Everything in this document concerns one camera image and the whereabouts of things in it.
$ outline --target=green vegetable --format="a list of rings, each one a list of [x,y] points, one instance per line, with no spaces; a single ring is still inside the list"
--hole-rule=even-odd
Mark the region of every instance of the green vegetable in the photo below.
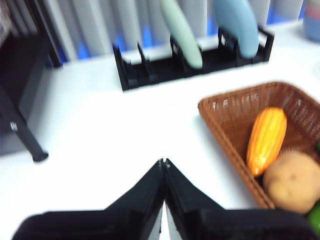
[[[320,237],[320,202],[318,202],[309,213],[308,221],[312,229],[318,237]]]

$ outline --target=yellow corn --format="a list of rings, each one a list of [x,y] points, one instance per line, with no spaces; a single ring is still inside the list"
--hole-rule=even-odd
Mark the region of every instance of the yellow corn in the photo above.
[[[268,107],[256,118],[246,154],[246,164],[253,176],[261,175],[279,154],[287,129],[283,109]]]

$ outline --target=vertical blind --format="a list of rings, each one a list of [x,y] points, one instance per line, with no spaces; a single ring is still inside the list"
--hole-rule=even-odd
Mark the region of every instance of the vertical blind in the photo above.
[[[43,1],[64,62],[169,42],[159,0],[37,0]],[[177,0],[196,38],[217,34],[214,0]],[[258,24],[264,26],[303,17],[304,0],[248,0]],[[24,0],[9,0],[15,35],[36,32]]]

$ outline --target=brown woven basket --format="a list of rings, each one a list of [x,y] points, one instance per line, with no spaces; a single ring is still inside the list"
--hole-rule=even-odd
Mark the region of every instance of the brown woven basket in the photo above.
[[[316,152],[320,141],[320,105],[292,85],[271,82],[208,97],[198,104],[201,116],[257,204],[275,208],[261,187],[262,177],[254,178],[245,163],[253,124],[266,107],[282,108],[287,116],[281,150],[301,151],[320,163]]]

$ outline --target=white tabletop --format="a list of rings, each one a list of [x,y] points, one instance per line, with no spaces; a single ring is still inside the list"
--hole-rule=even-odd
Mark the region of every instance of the white tabletop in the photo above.
[[[11,239],[30,215],[106,208],[160,158],[169,158],[223,207],[256,208],[197,104],[206,96],[274,80],[295,84],[320,101],[320,44],[305,38],[301,22],[270,29],[275,41],[269,63],[124,93],[113,55],[47,70],[29,125],[49,158],[35,164],[26,150],[1,157],[0,239]],[[128,56],[137,58],[138,52]]]

